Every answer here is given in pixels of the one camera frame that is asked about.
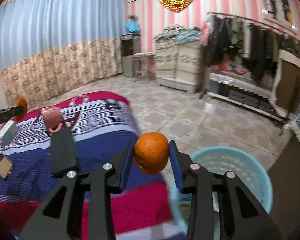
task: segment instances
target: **metal screw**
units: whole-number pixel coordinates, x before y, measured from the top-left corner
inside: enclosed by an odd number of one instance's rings
[[[200,168],[200,165],[197,164],[197,163],[192,163],[192,164],[190,165],[190,169],[191,169],[191,170],[198,170],[199,168]]]
[[[77,175],[77,173],[75,173],[75,171],[69,171],[69,172],[67,173],[67,177],[68,177],[68,178],[74,178],[76,175]]]
[[[103,169],[104,170],[109,170],[109,169],[112,169],[112,164],[111,163],[106,163],[106,164],[103,164]]]
[[[232,178],[235,177],[235,173],[233,171],[228,171],[227,172],[227,177],[232,179]]]

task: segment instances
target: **mug handle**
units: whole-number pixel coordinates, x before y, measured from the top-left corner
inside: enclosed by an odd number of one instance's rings
[[[53,130],[52,128],[49,128],[48,131],[49,131],[49,133],[58,132],[61,130],[62,126],[63,126],[63,123],[60,123],[60,124],[58,124],[58,127],[55,130]]]

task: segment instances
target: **pink striped wallpaper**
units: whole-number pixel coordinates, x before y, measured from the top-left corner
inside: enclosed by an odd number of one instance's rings
[[[292,15],[298,28],[298,33],[291,33],[300,40],[300,2],[292,1]],[[158,0],[136,0],[126,4],[126,15],[138,16],[141,28],[142,52],[154,51],[152,38],[162,33],[164,27],[178,23],[186,28],[201,27],[208,11],[236,14],[268,23],[281,30],[284,27],[272,23],[262,14],[263,0],[194,0],[186,9],[179,13],[164,8]]]

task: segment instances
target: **floor tile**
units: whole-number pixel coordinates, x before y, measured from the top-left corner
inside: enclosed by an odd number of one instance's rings
[[[178,140],[175,139],[174,137],[170,137],[170,136],[167,135],[167,134],[163,134],[163,135],[167,138],[168,142],[170,142],[171,140],[174,140],[174,141],[175,141],[176,146],[177,146],[179,152],[183,151],[183,150],[187,147],[186,144],[184,144],[184,143],[178,141]]]
[[[199,99],[192,100],[189,103],[188,107],[204,111],[208,114],[212,113],[213,109],[215,108],[215,106],[213,104],[205,102],[203,100],[199,100]]]
[[[188,95],[183,95],[180,93],[173,94],[167,99],[168,101],[178,102],[182,105],[187,105],[192,99]]]
[[[135,116],[135,118],[138,118],[139,116],[143,115],[144,113],[146,113],[150,110],[150,108],[136,104],[135,102],[131,103],[131,107],[132,107],[133,115]]]
[[[141,135],[142,135],[142,134],[145,134],[145,133],[149,133],[149,132],[156,132],[155,129],[150,128],[149,126],[147,126],[147,125],[144,124],[144,123],[139,123],[139,129],[140,129]]]
[[[197,128],[198,126],[189,122],[169,122],[160,130],[160,132],[175,138],[194,135]]]
[[[123,96],[125,94],[131,93],[134,90],[135,90],[134,88],[121,87],[121,88],[118,88],[116,90],[113,90],[113,92],[116,93],[116,94],[118,94],[118,95],[122,95]]]
[[[257,131],[253,132],[253,147],[272,153],[271,138]]]
[[[290,140],[292,132],[288,129],[283,129],[283,134],[282,135],[280,134],[281,134],[281,128],[273,127],[273,126],[269,128],[269,136],[272,139],[275,139],[283,143],[287,143]]]
[[[253,146],[253,130],[249,128],[230,124],[228,136],[244,144]]]
[[[179,91],[179,90],[174,89],[174,88],[161,86],[161,85],[159,85],[159,83],[157,83],[157,85],[158,85],[158,91],[165,91],[165,92],[168,92],[168,93],[171,93],[171,94],[175,94]]]
[[[244,126],[246,128],[251,127],[253,123],[257,122],[257,120],[251,119],[248,115],[242,113],[241,111],[234,111],[231,115],[227,116],[227,119],[233,124]]]
[[[195,153],[196,151],[199,151],[199,149],[196,149],[191,146],[186,146],[185,149],[183,150],[183,153],[191,155],[192,153]]]
[[[209,147],[209,146],[217,146],[226,141],[225,136],[213,132],[211,130],[208,129],[204,130],[204,129],[205,128],[201,129],[200,134],[196,133],[195,135],[192,136],[178,137],[177,139],[196,149],[202,149],[204,147]]]
[[[184,105],[180,104],[179,102],[165,100],[158,104],[154,109],[175,116],[183,107]]]
[[[249,154],[253,155],[253,147],[252,146],[246,145],[246,144],[244,144],[244,143],[242,143],[240,141],[234,140],[234,139],[232,139],[230,137],[228,137],[226,139],[225,145],[229,146],[229,147],[233,147],[233,148],[237,148],[237,149],[243,150],[246,153],[249,153]]]
[[[207,113],[222,118],[228,118],[233,116],[236,113],[236,111],[236,107],[232,105],[229,105],[227,108],[221,106],[214,106],[213,108],[210,108],[207,111]]]
[[[152,84],[152,85],[146,84],[146,85],[141,85],[141,86],[138,88],[138,90],[144,91],[144,92],[146,92],[146,93],[148,93],[148,94],[151,94],[151,93],[153,93],[153,92],[158,91],[158,86],[157,86],[157,85],[154,85],[154,84]]]
[[[200,93],[195,93],[195,94],[190,94],[187,91],[183,91],[183,90],[177,90],[175,92],[175,95],[182,95],[182,96],[186,96],[187,98],[190,98],[191,100],[193,99],[199,99]]]
[[[103,91],[114,91],[114,90],[117,90],[119,88],[123,87],[122,84],[120,83],[117,83],[117,82],[113,82],[113,83],[109,83],[107,85],[105,85],[102,90]]]
[[[151,93],[155,98],[171,98],[175,90],[157,90],[156,92]]]
[[[203,124],[199,126],[198,131],[200,132],[200,128],[204,127],[224,136],[228,136],[229,125],[230,122],[227,119],[208,114],[204,119]]]
[[[144,123],[154,130],[159,130],[172,119],[172,115],[151,109],[138,118],[139,123]]]
[[[171,120],[171,122],[190,122],[195,125],[202,123],[206,113],[198,108],[186,107]]]
[[[146,95],[148,95],[147,92],[140,91],[140,90],[134,90],[128,94],[125,94],[124,97],[127,98],[127,100],[129,100],[131,102],[135,102],[138,99],[145,97]]]
[[[271,166],[275,163],[275,161],[278,159],[277,156],[256,148],[253,149],[253,156],[261,163],[261,165],[266,170],[269,170]]]
[[[166,167],[163,169],[163,171],[167,171],[167,172],[173,173],[172,172],[172,166],[171,166],[170,159],[168,160],[168,163],[167,163]]]
[[[153,108],[166,99],[164,96],[165,95],[164,92],[156,93],[156,94],[155,93],[156,92],[146,95],[145,97],[137,100],[136,103],[149,108]]]
[[[131,81],[131,83],[125,85],[126,88],[129,88],[129,89],[133,89],[133,90],[136,90],[136,89],[140,89],[142,87],[141,83],[139,82],[134,82],[133,80]]]
[[[286,143],[277,141],[271,138],[271,145],[272,145],[272,154],[276,156],[280,156],[281,152],[283,151]]]

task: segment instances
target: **bed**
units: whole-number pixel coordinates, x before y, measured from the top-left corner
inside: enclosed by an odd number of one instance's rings
[[[117,94],[88,93],[56,106],[68,120],[68,127],[73,127],[80,173],[109,162],[129,140],[136,142],[139,137],[129,102]],[[50,175],[50,134],[40,110],[29,112],[17,127],[18,133],[8,146],[0,142],[0,153],[13,162],[8,179],[0,177],[0,218],[15,236],[59,181]],[[87,239],[88,201],[87,196],[82,239]],[[133,162],[126,191],[114,195],[111,203],[117,239],[185,239],[170,223],[167,190],[160,174],[147,176]]]

